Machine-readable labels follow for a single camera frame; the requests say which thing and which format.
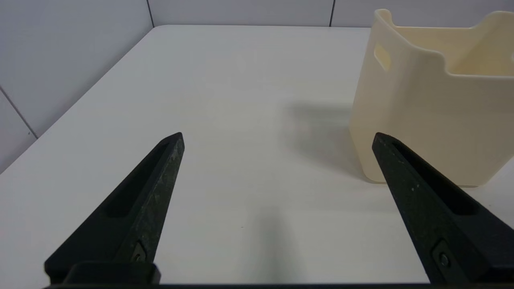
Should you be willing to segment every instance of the wall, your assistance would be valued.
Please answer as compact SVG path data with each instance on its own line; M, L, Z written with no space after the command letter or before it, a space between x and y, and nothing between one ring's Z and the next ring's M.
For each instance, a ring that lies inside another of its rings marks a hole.
M146 0L0 1L0 173L152 27Z
M34 141L34 135L0 91L0 173Z
M371 27L373 11L386 8L399 26L471 27L487 14L514 11L513 0L336 0L332 26Z
M155 26L328 26L333 0L149 0Z

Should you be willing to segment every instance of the bin handle hole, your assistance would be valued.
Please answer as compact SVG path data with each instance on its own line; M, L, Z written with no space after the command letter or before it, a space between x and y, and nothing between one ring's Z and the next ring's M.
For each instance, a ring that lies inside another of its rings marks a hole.
M385 71L389 71L389 68L391 67L391 57L389 56L389 53L382 47L380 44L375 44L375 51L374 51L375 59L380 63L382 68Z

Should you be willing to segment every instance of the plastic container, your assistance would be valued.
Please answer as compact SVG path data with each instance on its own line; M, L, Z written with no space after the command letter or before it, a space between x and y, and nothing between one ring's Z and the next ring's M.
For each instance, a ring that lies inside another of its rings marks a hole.
M371 150L383 132L458 185L491 179L514 155L513 53L514 13L425 28L376 10L350 120L366 177L384 182Z

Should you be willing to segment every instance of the table surface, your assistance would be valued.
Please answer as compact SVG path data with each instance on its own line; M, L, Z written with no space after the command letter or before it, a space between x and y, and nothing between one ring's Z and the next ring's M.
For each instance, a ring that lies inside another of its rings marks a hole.
M162 138L186 151L163 283L428 282L348 134L367 28L159 26L0 175L0 287L43 262ZM514 164L467 191L514 224Z

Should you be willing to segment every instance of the screw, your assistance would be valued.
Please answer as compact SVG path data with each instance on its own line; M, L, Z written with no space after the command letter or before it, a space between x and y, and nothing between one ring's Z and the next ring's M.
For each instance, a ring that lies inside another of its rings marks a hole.
M450 258L448 258L448 256L445 253L441 253L439 254L439 263L441 263L443 267L449 268Z

